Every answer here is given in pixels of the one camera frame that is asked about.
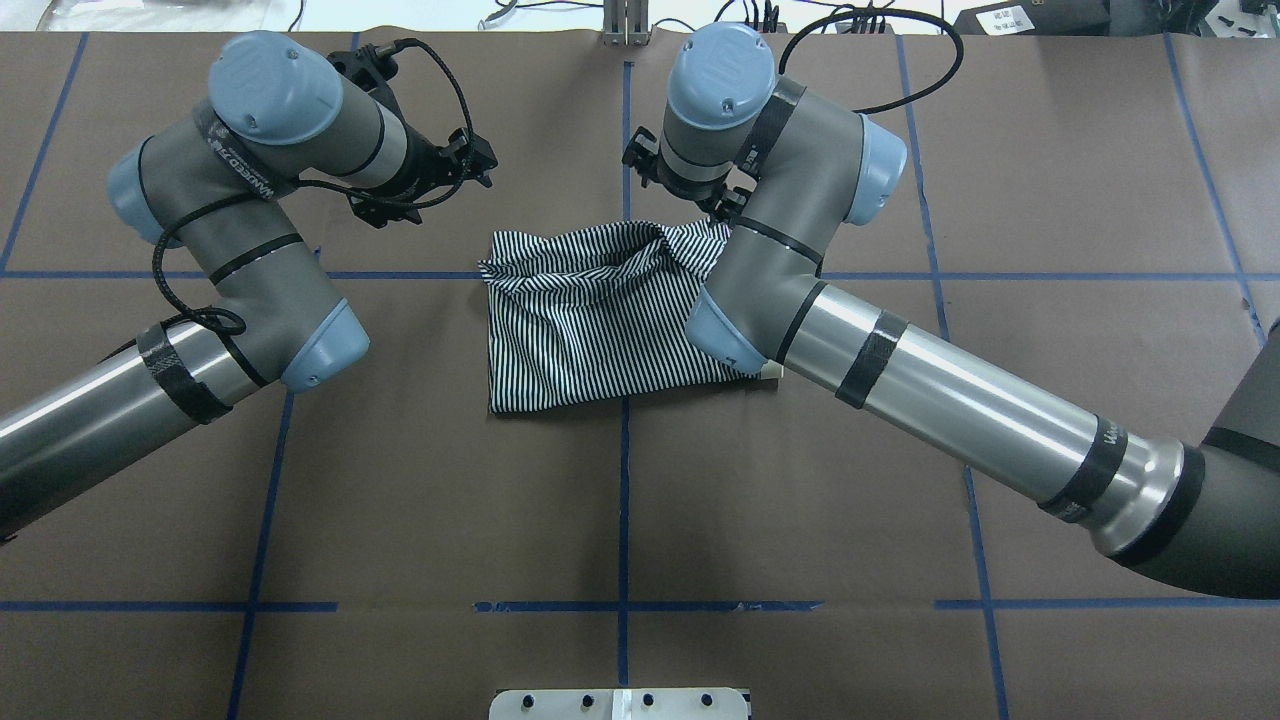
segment light blue joint cap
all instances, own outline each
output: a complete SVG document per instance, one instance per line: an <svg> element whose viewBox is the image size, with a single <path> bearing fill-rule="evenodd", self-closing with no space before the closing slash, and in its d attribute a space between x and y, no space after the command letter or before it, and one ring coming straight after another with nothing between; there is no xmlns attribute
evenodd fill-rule
<svg viewBox="0 0 1280 720"><path fill-rule="evenodd" d="M863 169L858 173L858 191L849 208L846 223L865 225L893 195L906 167L906 145L902 138L863 118Z"/></svg>
<svg viewBox="0 0 1280 720"><path fill-rule="evenodd" d="M342 77L315 50L256 29L223 45L209 68L209 101L236 135L294 145L333 124L342 109Z"/></svg>
<svg viewBox="0 0 1280 720"><path fill-rule="evenodd" d="M367 351L369 334L343 297L293 356L280 379L291 392L306 392L346 370Z"/></svg>
<svg viewBox="0 0 1280 720"><path fill-rule="evenodd" d="M160 240L160 234L164 233L164 228L160 227L160 220L151 213L151 206L147 205L147 196L142 192L142 170L140 163L142 161L143 145L146 145L146 141L134 147L124 158L120 158L120 161L111 168L111 172L106 173L106 199L111 201L111 208L115 208L115 214L124 220L124 224L138 231L142 240L155 245ZM169 247L179 246L182 243L177 240L169 241Z"/></svg>
<svg viewBox="0 0 1280 720"><path fill-rule="evenodd" d="M698 291L698 302L685 323L685 337L694 347L739 373L755 375L764 368L765 357L737 332L707 288Z"/></svg>
<svg viewBox="0 0 1280 720"><path fill-rule="evenodd" d="M689 36L667 78L667 102L699 129L728 129L760 114L778 76L773 51L742 23L712 23Z"/></svg>

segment blue tape line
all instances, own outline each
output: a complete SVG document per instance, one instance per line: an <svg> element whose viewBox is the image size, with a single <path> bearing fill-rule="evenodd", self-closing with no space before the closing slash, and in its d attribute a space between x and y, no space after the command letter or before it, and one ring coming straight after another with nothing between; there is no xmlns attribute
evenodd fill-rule
<svg viewBox="0 0 1280 720"><path fill-rule="evenodd" d="M337 612L337 602L259 602L257 612Z"/></svg>
<svg viewBox="0 0 1280 720"><path fill-rule="evenodd" d="M1068 597L993 600L995 610L1167 610L1167 609L1271 609L1280 600L1239 600L1234 597ZM979 600L938 600L934 610L980 610Z"/></svg>
<svg viewBox="0 0 1280 720"><path fill-rule="evenodd" d="M653 601L630 603L632 612L813 612L820 600Z"/></svg>
<svg viewBox="0 0 1280 720"><path fill-rule="evenodd" d="M1233 282L1231 273L941 273L947 281Z"/></svg>
<svg viewBox="0 0 1280 720"><path fill-rule="evenodd" d="M151 270L5 270L5 278L28 281L140 281L151 279ZM169 279L201 281L205 273L198 270L165 270Z"/></svg>
<svg viewBox="0 0 1280 720"><path fill-rule="evenodd" d="M622 151L631 140L631 69L622 63ZM622 165L622 219L631 220L631 168ZM631 398L622 398L621 468L618 470L618 687L631 680L628 651L631 601Z"/></svg>
<svg viewBox="0 0 1280 720"><path fill-rule="evenodd" d="M987 628L987 655L991 659L991 678L996 687L996 708L1000 720L1009 720L1009 696L1005 692L1005 664L1000 657L1000 637L996 633L996 612L991 600L991 578L987 574L987 550L982 539L982 518L978 514L978 493L973 487L973 470L965 465L964 489L969 496L969 534L973 538L973 559L978 566L978 593L982 596L982 620Z"/></svg>
<svg viewBox="0 0 1280 720"><path fill-rule="evenodd" d="M531 601L531 602L476 602L476 612L617 612L621 603L616 601Z"/></svg>
<svg viewBox="0 0 1280 720"><path fill-rule="evenodd" d="M45 128L45 137L40 141L40 151L36 152L36 161L31 165L31 174L27 176L27 187L18 200L18 210L14 213L13 224L9 225L9 237L5 240L4 250L0 251L0 272L9 265L9 256L13 255L13 246L18 241L18 232L22 229L22 220L27 215L27 206L31 204L31 193L36 190L36 179L40 178L40 169L45 165L45 155L49 154L49 145L54 140L54 131L58 129L58 120L63 117L63 108L67 106L67 97L72 92L72 83L76 82L76 73L79 70L79 61L84 56L84 46L88 45L88 33L82 32L79 44L76 46L76 55L72 56L72 67L67 69L67 79L63 81L63 91L58 95L58 104L54 105L54 114L49 118L49 127Z"/></svg>
<svg viewBox="0 0 1280 720"><path fill-rule="evenodd" d="M335 270L335 281L477 281L479 270Z"/></svg>
<svg viewBox="0 0 1280 720"><path fill-rule="evenodd" d="M275 436L275 457L271 461L271 482L266 487L266 502L262 509L262 525L257 533L257 553L253 559L253 577L248 589L248 607L244 610L244 625L241 629L239 655L236 659L236 674L232 676L232 697L227 707L227 720L239 715L241 692L244 689L244 673L248 667L250 643L253 639L253 620L259 594L262 591L262 571L266 568L266 548L271 538L271 518L275 515L275 498L280 487L280 473L284 470L284 442L289 437L289 423L293 420L293 393L284 396L284 410L280 413L280 430Z"/></svg>
<svg viewBox="0 0 1280 720"><path fill-rule="evenodd" d="M253 637L255 614L252 609L244 612L244 625L241 626L241 648L236 657L236 674L232 675L232 698L227 703L227 720L239 716L239 698L244 691L244 670L248 666L248 642Z"/></svg>
<svg viewBox="0 0 1280 720"><path fill-rule="evenodd" d="M902 81L902 96L911 94L911 78L906 68L906 46L902 36L895 35L897 44L897 69ZM906 104L906 131L911 141L911 163L915 168L915 192L920 200L920 223L924 225L924 237L928 240L925 250L929 256L929 273L933 281L933 302L938 315L938 334L942 340L951 340L951 328L947 324L947 313L942 301L942 270L938 265L938 249L933 241L933 214L929 211L929 199L924 195L924 163L920 160L920 138L915 129L915 104Z"/></svg>
<svg viewBox="0 0 1280 720"><path fill-rule="evenodd" d="M472 609L481 614L498 612L617 612L626 606L627 612L813 612L823 606L820 600L724 600L682 601L658 600L639 602L593 601L531 601L531 602L476 602Z"/></svg>
<svg viewBox="0 0 1280 720"><path fill-rule="evenodd" d="M622 151L631 141L631 68L635 63L622 63ZM622 219L631 219L631 168L622 165Z"/></svg>
<svg viewBox="0 0 1280 720"><path fill-rule="evenodd" d="M911 94L911 78L906 65L906 46L902 36L895 35L897 44L897 67L902 79L902 95ZM920 222L928 238L929 272L933 281L933 302L938 314L938 334L945 341L951 340L947 324L946 300L942 295L942 269L938 264L937 243L933 238L933 215L929 213L929 200L924 193L924 163L920 159L920 140L915 124L915 104L906 104L906 128L911 140L911 159L915 168L915 188L920 200ZM1000 720L1009 720L1009 696L1005 692L1004 661L1000 657L1000 637L996 633L996 614L991 607L991 583L987 575L987 551L982 539L982 519L978 514L978 496L973 488L973 471L964 469L965 492L969 495L969 533L973 537L973 557L978 569L978 589L982 594L983 624L987 630L987 655L991 660L991 680L996 692L996 710Z"/></svg>
<svg viewBox="0 0 1280 720"><path fill-rule="evenodd" d="M618 475L618 687L630 680L628 603L631 602L631 397L622 398L622 439Z"/></svg>
<svg viewBox="0 0 1280 720"><path fill-rule="evenodd" d="M146 600L9 600L0 612L244 612L247 602ZM337 612L337 602L264 602L259 612Z"/></svg>
<svg viewBox="0 0 1280 720"><path fill-rule="evenodd" d="M0 602L0 612L243 612L243 602L37 600Z"/></svg>
<svg viewBox="0 0 1280 720"><path fill-rule="evenodd" d="M933 273L832 273L823 272L824 281L932 281Z"/></svg>
<svg viewBox="0 0 1280 720"><path fill-rule="evenodd" d="M1208 199L1213 204L1213 215L1217 218L1217 227L1222 231L1222 240L1226 241L1226 252L1231 258L1231 268L1235 269L1235 277L1240 283L1240 293L1243 293L1244 301L1249 305L1249 322L1253 323L1253 334L1257 336L1260 346L1266 345L1267 334L1258 320L1258 311L1257 306L1253 305L1253 293L1249 291L1249 283L1244 279L1244 265L1240 263L1240 254L1236 251L1231 228L1226 224L1226 213L1222 211L1222 201L1217 195L1217 184L1213 183L1213 176L1208 170L1208 161L1204 159L1204 149L1201 146L1199 133L1196 132L1196 120L1192 119L1192 110L1187 104L1187 94L1183 91L1183 76L1178 70L1178 55L1174 53L1172 36L1167 32L1165 33L1165 55L1169 58L1169 69L1174 77L1178 108L1183 113L1187 135L1190 137L1192 149L1196 151L1196 161L1199 164L1201 176L1204 178L1204 186L1208 188Z"/></svg>

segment white mounting plate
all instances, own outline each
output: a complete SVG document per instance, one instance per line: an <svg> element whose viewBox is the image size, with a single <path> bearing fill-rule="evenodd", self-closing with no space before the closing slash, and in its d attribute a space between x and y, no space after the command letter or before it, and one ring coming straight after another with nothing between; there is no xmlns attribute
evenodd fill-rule
<svg viewBox="0 0 1280 720"><path fill-rule="evenodd" d="M653 700L645 705L646 696ZM709 696L710 705L703 702ZM732 688L504 691L489 720L750 720L751 703Z"/></svg>

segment striped bag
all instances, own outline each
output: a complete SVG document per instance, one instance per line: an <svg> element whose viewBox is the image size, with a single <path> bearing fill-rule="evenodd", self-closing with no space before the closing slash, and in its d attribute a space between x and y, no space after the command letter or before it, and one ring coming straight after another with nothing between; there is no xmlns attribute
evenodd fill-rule
<svg viewBox="0 0 1280 720"><path fill-rule="evenodd" d="M685 340L728 228L626 222L557 237L499 231L489 284L489 410L527 413L746 378Z"/></svg>

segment wire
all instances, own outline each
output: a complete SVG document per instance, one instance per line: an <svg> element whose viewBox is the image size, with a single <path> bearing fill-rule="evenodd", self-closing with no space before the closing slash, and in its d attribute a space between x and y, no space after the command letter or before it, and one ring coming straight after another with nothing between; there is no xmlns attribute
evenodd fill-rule
<svg viewBox="0 0 1280 720"><path fill-rule="evenodd" d="M838 13L842 9L856 10L858 5L850 5L849 3L841 3L840 5L832 5L832 10L829 13L827 13L827 17L829 18L831 15L835 15L836 13ZM822 26L822 31L819 32L819 35L827 35L827 28L829 26Z"/></svg>
<svg viewBox="0 0 1280 720"><path fill-rule="evenodd" d="M723 5L721 5L721 9L719 9L719 12L718 12L718 13L716 13L716 19L714 19L714 20L712 20L712 22L713 22L713 23L718 23L718 22L719 22L719 19L724 17L724 10L728 10L728 6L730 6L730 5L732 5L733 3L737 3L737 0L726 0L726 1L724 1L724 4L723 4Z"/></svg>
<svg viewBox="0 0 1280 720"><path fill-rule="evenodd" d="M497 4L499 4L499 5L502 4L502 3L499 3L499 0L493 0L493 1L497 3ZM538 3L525 3L525 4L521 4L521 5L516 5L516 9L517 10L527 10L527 9L534 9L534 8L544 8L547 5L573 5L573 6L577 6L577 8L604 8L604 3L580 3L579 0L539 0Z"/></svg>
<svg viewBox="0 0 1280 720"><path fill-rule="evenodd" d="M655 20L655 22L653 23L653 27L658 27L658 26L660 26L662 23L680 23L680 24L682 24L682 26L687 27L687 28L689 28L689 32L698 32L698 28L695 28L694 26L691 26L691 24L686 23L685 20L682 20L682 19L680 19L680 18L662 18L660 20Z"/></svg>
<svg viewBox="0 0 1280 720"><path fill-rule="evenodd" d="M943 85L946 85L947 82L950 82L951 78L955 77L956 72L960 70L960 63L964 61L964 41L960 40L960 33L956 32L956 28L952 27L951 23L943 20L942 18L937 18L937 17L929 15L927 13L916 13L915 10L899 10L899 9L893 9L893 8L879 8L879 9L876 9L876 10L847 10L847 12L844 12L844 13L840 13L840 14L836 14L836 15L829 15L827 18L822 18L822 19L818 19L818 20L814 20L814 22L806 24L804 28L800 29L800 32L797 32L795 35L795 37L791 38L791 42L787 42L787 46L782 50L782 56L778 58L778 74L785 74L786 73L786 70L787 70L787 60L791 58L791 53L796 49L796 46L800 44L800 41L804 40L805 37L808 37L809 33L812 33L813 31L815 31L818 28L822 28L822 27L827 27L829 24L836 24L836 23L840 23L840 22L844 22L844 20L852 20L855 18L879 17L879 15L887 15L887 17L892 17L892 18L904 18L904 19L909 19L909 20L920 20L920 22L924 22L924 23L929 23L933 27L942 28L942 32L947 33L947 36L951 38L951 42L955 44L955 46L956 46L956 59L955 59L955 61L951 63L951 67L947 69L947 72L937 82L934 82L929 87L925 87L924 90L922 90L919 92L913 92L911 95L908 95L906 97L902 97L900 100L895 100L892 102L887 102L884 105L876 105L873 108L864 108L861 110L854 110L855 113L870 115L873 113L883 113L884 110L892 110L893 108L901 108L902 105L906 105L908 102L914 102L914 101L919 100L920 97L924 97L925 95L929 95L934 90L937 90L937 88L942 87Z"/></svg>
<svg viewBox="0 0 1280 720"><path fill-rule="evenodd" d="M435 60L435 64L440 67L440 72L444 73L444 77L449 81L449 85L453 86L453 92L458 97L458 108L462 110L462 122L467 128L467 137L468 138L475 137L475 127L471 123L471 109L467 106L467 99L462 94L462 86L458 85L458 78L454 77L453 72L449 69L449 65L444 63L444 58L440 58L440 55L435 50L433 50L430 45L422 42L416 37L397 40L394 42L394 46L396 51L392 53L392 55L404 50L406 47L417 47L420 50L424 50L428 55L431 56L433 60ZM296 187L319 187L323 190L332 190L334 192L346 195L347 197L356 197L360 200L376 202L379 205L384 205L387 208L393 208L398 210L422 210L426 208L434 208L435 205L444 202L449 197L453 197L453 195L462 188L462 183L466 182L467 170L471 169L471 159L474 154L475 154L475 146L467 145L467 154L462 158L461 168L458 170L458 177L449 187L449 190L447 190L443 195L433 197L431 200L424 200L421 202L398 202L378 197L374 195L369 195L367 192L361 192L358 190L353 190L349 187L343 187L340 184L335 184L332 182L316 181L316 179L298 181L293 184ZM174 237L179 229L204 218L205 215L209 215L210 213L216 213L218 210L221 210L224 208L230 208L232 205L239 205L241 202L247 202L250 200L261 200L261 197L255 192L242 192L239 195L223 197L221 200L215 200L207 205L197 208L196 210L192 210L191 213L187 213L186 215L178 218L177 220L166 225L164 231L160 233L160 238L156 240L156 247L151 254L151 278L155 281L156 288L160 290L160 295L165 299L165 301L170 306L173 306L174 310L178 311L178 315L166 320L170 324L186 319L218 336L237 336L243 333L248 328L243 318L241 318L236 313L232 313L230 310L227 310L225 307L207 306L207 307L192 309L189 305L183 302L182 299L179 299L178 295L173 291L173 288L169 287L169 281L164 275L164 254L165 250L168 250L169 247L169 238ZM116 350L115 352L120 352L120 350L124 350L127 347L129 347L129 345L125 345L124 347Z"/></svg>
<svg viewBox="0 0 1280 720"><path fill-rule="evenodd" d="M516 10L547 10L548 5L570 5L570 8L563 8L564 10L577 10L580 8L604 8L603 3L581 3L580 0L539 0L538 3L524 3L520 0L509 0L503 3L502 0L493 0L494 5L498 5L498 10L485 19L480 20L480 29L489 29L489 26Z"/></svg>
<svg viewBox="0 0 1280 720"><path fill-rule="evenodd" d="M244 319L224 307L209 306L192 310L191 306L183 302L178 297L178 293L169 287L169 281L164 277L164 251L169 247L169 238L172 238L188 223L193 223L210 213L221 210L223 208L230 208L232 205L239 205L241 202L248 202L250 200L261 200L261 197L256 192L242 192L239 195L232 195L230 197L215 200L204 208L197 208L196 210L187 213L164 228L160 233L160 238L156 240L155 250L151 252L151 277L155 279L156 287L160 290L160 295L165 299L165 301L178 311L178 316L191 320L206 331L211 331L219 336L241 334L247 329ZM223 319L228 320L230 325L224 325Z"/></svg>
<svg viewBox="0 0 1280 720"><path fill-rule="evenodd" d="M178 323L186 320L186 319L187 319L186 315L178 314L178 315L174 315L172 318L165 318L164 320L160 320L160 327L164 328L164 329L169 329L169 328L177 325ZM137 343L138 343L138 338L133 338L129 342L125 342L120 347L116 347L115 350L108 352L106 357L102 357L101 360L99 360L99 364L106 363L111 357L115 357L116 355L124 352L125 350L133 347Z"/></svg>
<svg viewBox="0 0 1280 720"><path fill-rule="evenodd" d="M301 23L302 23L302 13L306 9L307 9L307 0L298 0L298 14L293 18L293 22L289 23L289 29L287 29L284 32L293 32L294 29L302 27L301 26Z"/></svg>

